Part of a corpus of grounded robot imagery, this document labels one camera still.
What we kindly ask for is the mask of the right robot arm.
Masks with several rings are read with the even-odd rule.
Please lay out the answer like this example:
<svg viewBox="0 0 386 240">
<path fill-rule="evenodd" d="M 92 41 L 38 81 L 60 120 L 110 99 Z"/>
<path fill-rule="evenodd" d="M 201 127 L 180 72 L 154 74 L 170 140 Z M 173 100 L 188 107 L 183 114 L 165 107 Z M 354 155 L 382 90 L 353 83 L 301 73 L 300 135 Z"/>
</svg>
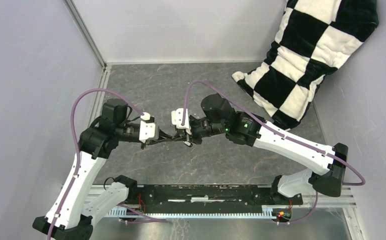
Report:
<svg viewBox="0 0 386 240">
<path fill-rule="evenodd" d="M 342 161 L 347 160 L 349 150 L 346 145 L 319 144 L 278 129 L 258 115 L 236 111 L 217 93 L 205 97 L 200 106 L 203 118 L 188 115 L 183 108 L 171 112 L 171 123 L 184 132 L 186 145 L 199 145 L 203 138 L 224 134 L 234 144 L 272 151 L 306 167 L 274 179 L 269 191 L 274 203 L 283 204 L 298 194 L 341 195 L 346 170 Z"/>
</svg>

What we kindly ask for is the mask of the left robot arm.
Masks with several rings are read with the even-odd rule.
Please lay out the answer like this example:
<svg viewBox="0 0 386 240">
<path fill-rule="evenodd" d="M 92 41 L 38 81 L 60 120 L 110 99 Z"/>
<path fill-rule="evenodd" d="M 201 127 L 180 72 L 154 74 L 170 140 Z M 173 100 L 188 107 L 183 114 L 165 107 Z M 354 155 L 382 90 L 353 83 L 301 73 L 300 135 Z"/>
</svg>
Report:
<svg viewBox="0 0 386 240">
<path fill-rule="evenodd" d="M 88 240 L 97 223 L 114 207 L 137 200 L 137 181 L 120 175 L 103 193 L 85 203 L 94 179 L 120 142 L 146 145 L 158 139 L 153 116 L 140 112 L 140 124 L 131 126 L 128 110 L 139 111 L 125 99 L 110 99 L 90 127 L 79 137 L 72 135 L 75 155 L 69 175 L 51 209 L 32 224 L 48 240 Z"/>
</svg>

